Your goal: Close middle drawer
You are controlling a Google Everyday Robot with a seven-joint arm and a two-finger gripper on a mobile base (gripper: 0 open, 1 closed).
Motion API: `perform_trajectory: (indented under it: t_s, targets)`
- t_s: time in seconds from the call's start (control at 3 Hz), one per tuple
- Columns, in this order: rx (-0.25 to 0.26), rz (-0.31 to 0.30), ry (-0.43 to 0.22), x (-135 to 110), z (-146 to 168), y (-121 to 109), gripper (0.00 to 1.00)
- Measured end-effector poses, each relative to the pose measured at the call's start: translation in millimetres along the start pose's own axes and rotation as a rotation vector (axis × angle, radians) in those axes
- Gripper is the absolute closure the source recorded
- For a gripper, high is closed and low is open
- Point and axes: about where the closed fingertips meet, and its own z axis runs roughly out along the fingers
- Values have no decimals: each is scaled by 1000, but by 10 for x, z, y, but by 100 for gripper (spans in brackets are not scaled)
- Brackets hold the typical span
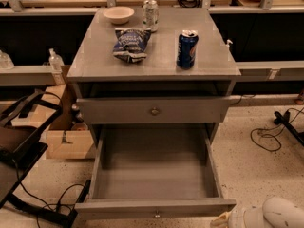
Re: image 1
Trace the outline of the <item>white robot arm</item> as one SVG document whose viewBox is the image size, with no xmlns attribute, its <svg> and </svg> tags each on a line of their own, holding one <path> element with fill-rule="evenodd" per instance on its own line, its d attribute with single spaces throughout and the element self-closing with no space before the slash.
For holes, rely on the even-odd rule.
<svg viewBox="0 0 304 228">
<path fill-rule="evenodd" d="M 210 228 L 304 228 L 304 210 L 284 198 L 271 197 L 259 207 L 222 213 Z"/>
</svg>

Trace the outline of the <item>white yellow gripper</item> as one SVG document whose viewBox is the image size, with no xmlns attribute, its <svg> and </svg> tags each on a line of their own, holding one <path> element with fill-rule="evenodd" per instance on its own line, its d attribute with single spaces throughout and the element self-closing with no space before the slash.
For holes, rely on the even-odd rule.
<svg viewBox="0 0 304 228">
<path fill-rule="evenodd" d="M 224 212 L 210 222 L 210 228 L 245 228 L 243 208 Z"/>
</svg>

